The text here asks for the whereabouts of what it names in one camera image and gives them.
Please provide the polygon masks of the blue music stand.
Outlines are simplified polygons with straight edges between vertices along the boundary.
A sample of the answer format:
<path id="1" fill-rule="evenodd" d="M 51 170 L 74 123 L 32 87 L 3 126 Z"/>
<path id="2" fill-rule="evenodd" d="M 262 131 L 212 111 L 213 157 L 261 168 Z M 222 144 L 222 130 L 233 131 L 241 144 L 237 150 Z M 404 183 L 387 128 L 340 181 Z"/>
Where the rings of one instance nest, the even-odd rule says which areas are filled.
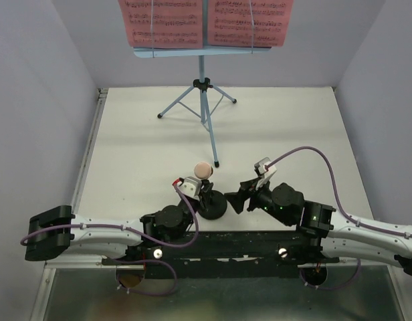
<path id="1" fill-rule="evenodd" d="M 225 46 L 212 46 L 205 45 L 200 49 L 152 49 L 146 47 L 134 48 L 133 52 L 135 56 L 139 58 L 169 58 L 169 57 L 198 57 L 199 77 L 193 80 L 192 84 L 172 103 L 170 103 L 162 112 L 157 114 L 157 118 L 161 119 L 168 111 L 170 111 L 175 105 L 179 104 L 186 110 L 194 114 L 200 119 L 201 125 L 209 133 L 211 148 L 213 153 L 213 165 L 218 168 L 219 158 L 217 155 L 217 149 L 215 144 L 215 136 L 213 133 L 213 126 L 211 116 L 215 109 L 209 107 L 209 101 L 207 97 L 207 91 L 209 89 L 215 90 L 221 94 L 221 98 L 227 98 L 231 103 L 236 104 L 237 99 L 230 96 L 227 92 L 222 90 L 211 82 L 211 80 L 205 76 L 205 57 L 206 56 L 223 56 L 231 54 L 255 54 L 270 51 L 268 47 L 225 47 Z M 183 98 L 190 94 L 193 90 L 198 89 L 200 112 L 195 112 L 192 108 L 183 103 Z"/>

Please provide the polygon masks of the pink microphone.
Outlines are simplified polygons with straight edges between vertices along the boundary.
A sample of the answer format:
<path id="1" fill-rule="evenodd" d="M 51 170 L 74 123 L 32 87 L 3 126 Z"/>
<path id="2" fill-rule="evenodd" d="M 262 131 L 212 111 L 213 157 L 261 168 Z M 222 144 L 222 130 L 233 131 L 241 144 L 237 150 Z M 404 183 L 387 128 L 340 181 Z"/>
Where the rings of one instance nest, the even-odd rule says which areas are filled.
<path id="1" fill-rule="evenodd" d="M 213 174 L 213 167 L 206 162 L 199 162 L 194 167 L 194 175 L 200 180 L 207 180 Z"/>

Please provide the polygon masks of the black microphone stand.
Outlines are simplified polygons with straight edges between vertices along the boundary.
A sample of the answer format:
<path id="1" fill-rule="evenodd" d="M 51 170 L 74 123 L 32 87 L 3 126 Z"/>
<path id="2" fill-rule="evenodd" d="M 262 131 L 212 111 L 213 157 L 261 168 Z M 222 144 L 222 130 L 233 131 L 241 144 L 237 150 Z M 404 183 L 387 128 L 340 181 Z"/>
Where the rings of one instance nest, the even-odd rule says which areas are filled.
<path id="1" fill-rule="evenodd" d="M 206 220 L 216 220 L 221 218 L 227 211 L 227 200 L 224 197 L 224 194 L 215 190 L 211 191 L 211 206 L 208 211 L 205 211 L 204 214 L 200 216 Z"/>

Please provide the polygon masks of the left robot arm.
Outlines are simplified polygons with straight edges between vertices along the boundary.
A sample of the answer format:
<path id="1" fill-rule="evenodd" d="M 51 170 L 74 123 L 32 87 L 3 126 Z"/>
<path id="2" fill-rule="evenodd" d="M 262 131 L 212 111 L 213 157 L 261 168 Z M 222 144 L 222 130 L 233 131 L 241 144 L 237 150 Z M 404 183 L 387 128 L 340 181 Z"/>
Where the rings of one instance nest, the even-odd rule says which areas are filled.
<path id="1" fill-rule="evenodd" d="M 48 261 L 64 253 L 103 255 L 135 263 L 140 247 L 159 245 L 181 249 L 199 236 L 197 215 L 209 205 L 213 183 L 194 177 L 179 178 L 173 188 L 180 201 L 139 219 L 113 221 L 75 215 L 60 205 L 30 218 L 28 234 L 20 244 L 25 260 Z"/>

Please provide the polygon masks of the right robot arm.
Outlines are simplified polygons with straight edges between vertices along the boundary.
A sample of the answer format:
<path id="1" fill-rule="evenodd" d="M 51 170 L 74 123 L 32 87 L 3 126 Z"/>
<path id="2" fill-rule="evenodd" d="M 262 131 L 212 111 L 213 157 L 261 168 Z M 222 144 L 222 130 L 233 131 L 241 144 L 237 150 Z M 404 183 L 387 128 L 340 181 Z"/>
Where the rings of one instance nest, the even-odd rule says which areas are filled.
<path id="1" fill-rule="evenodd" d="M 301 257 L 353 257 L 387 263 L 412 276 L 412 225 L 391 224 L 344 214 L 330 205 L 307 201 L 286 183 L 273 189 L 257 179 L 225 194 L 236 213 L 261 209 L 311 239 L 300 244 Z"/>

